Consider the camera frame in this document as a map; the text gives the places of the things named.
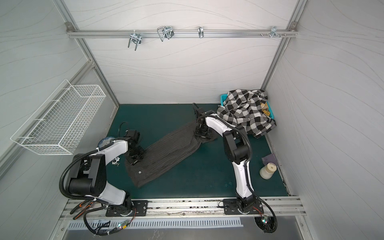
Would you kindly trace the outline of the dark grey pinstripe shirt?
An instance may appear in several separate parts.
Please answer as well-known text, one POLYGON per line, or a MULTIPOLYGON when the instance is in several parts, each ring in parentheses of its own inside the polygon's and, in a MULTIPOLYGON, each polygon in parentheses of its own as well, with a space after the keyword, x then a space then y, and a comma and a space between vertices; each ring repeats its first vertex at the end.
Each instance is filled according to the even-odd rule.
POLYGON ((219 136, 212 130, 212 139, 203 140, 195 137, 195 128, 196 122, 189 122, 146 148, 141 162, 130 165, 126 161, 126 170, 134 186, 140 188, 157 179, 194 154, 202 144, 214 141, 219 136))

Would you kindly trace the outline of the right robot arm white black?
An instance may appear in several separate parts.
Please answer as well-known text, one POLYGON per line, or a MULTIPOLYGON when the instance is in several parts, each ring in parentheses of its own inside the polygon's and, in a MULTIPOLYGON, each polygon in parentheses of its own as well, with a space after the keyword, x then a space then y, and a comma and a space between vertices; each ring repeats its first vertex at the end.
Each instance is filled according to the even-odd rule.
POLYGON ((195 136, 209 140, 217 133, 223 138, 224 151, 231 162, 236 178, 236 198, 222 200, 226 215, 256 214, 255 223, 264 233, 274 233, 278 220, 273 209, 254 191, 250 174, 250 160, 253 150, 247 132, 241 126, 235 126, 213 111, 205 111, 193 103, 196 116, 195 136))

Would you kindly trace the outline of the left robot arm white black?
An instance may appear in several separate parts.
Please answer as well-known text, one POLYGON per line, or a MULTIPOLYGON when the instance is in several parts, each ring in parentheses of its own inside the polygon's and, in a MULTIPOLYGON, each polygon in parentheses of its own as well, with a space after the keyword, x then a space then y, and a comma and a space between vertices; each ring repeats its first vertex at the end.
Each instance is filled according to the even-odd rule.
POLYGON ((99 202, 126 215, 134 208, 130 194, 107 181, 107 165, 124 155, 137 163, 145 150, 139 146, 140 133, 127 130, 123 137, 104 139, 93 151, 78 154, 62 173, 59 190, 74 200, 99 202))

